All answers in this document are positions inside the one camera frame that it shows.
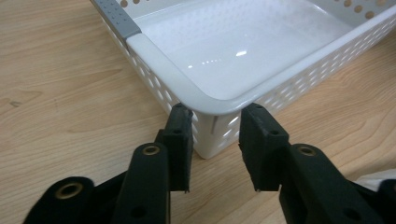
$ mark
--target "wooden table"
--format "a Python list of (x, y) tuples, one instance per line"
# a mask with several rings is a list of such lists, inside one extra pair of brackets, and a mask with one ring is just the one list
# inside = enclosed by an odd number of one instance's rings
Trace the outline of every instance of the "wooden table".
[[(54, 182), (100, 184), (124, 171), (166, 114), (87, 1), (0, 2), (0, 223), (21, 223)], [(396, 168), (396, 32), (276, 119), (348, 178)], [(257, 193), (233, 144), (193, 155), (191, 193), (173, 223), (284, 223), (277, 193)]]

